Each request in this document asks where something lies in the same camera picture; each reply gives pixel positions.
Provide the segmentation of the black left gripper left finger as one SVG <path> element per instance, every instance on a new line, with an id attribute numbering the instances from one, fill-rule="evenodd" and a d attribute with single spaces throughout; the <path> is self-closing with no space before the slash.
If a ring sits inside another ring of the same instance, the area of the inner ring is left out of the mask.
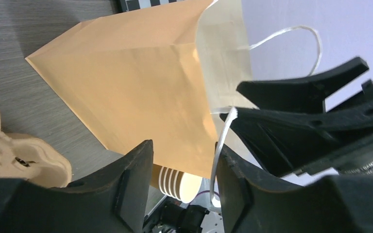
<path id="1" fill-rule="evenodd" d="M 145 140 L 65 188 L 0 179 L 0 233 L 140 233 L 152 166 Z"/>

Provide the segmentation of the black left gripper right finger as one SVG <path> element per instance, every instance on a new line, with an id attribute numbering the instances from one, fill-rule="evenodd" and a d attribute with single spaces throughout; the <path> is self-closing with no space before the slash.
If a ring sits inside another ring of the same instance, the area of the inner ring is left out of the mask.
<path id="1" fill-rule="evenodd" d="M 227 233 L 373 233 L 373 176 L 329 175 L 300 186 L 227 146 L 216 175 Z"/>

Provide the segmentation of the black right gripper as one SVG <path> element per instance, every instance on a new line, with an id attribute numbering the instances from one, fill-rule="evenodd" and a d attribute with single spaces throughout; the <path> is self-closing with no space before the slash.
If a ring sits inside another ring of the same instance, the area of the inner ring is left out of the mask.
<path id="1" fill-rule="evenodd" d="M 260 166 L 277 177 L 315 175 L 330 167 L 340 175 L 373 175 L 373 81 L 331 109 L 325 99 L 369 70 L 355 57 L 312 76 L 243 81 L 237 92 L 260 109 L 221 114 Z"/>

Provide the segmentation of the brown paper takeout bag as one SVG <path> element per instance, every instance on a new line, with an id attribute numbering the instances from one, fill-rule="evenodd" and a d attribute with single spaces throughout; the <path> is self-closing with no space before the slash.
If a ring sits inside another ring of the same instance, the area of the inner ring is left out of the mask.
<path id="1" fill-rule="evenodd" d="M 241 1 L 183 0 L 80 22 L 26 61 L 106 149 L 151 139 L 155 165 L 213 181 L 254 48 Z"/>

